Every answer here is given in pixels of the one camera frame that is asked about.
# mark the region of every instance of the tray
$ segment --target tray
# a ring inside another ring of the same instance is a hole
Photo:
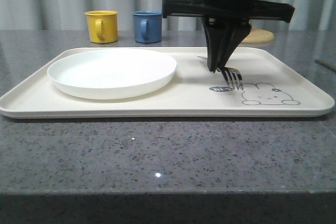
[[[239,69],[244,91],[226,87],[208,71],[206,48],[147,48],[177,61],[172,81],[152,93],[120,100],[89,100],[59,91],[47,77],[58,59],[89,50],[67,50],[0,98],[0,111],[18,119],[161,116],[312,117],[330,112],[334,100],[268,52],[239,47],[227,67]]]

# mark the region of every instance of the gray granite countertop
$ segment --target gray granite countertop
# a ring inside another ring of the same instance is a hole
[[[336,31],[275,33],[262,48],[336,98]],[[92,44],[85,31],[0,31],[0,95],[78,47],[204,47],[201,31],[156,44]],[[13,120],[0,116],[0,195],[333,192],[336,114],[319,118]]]

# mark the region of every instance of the fork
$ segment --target fork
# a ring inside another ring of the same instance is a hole
[[[218,67],[230,90],[244,90],[241,74],[236,68]]]

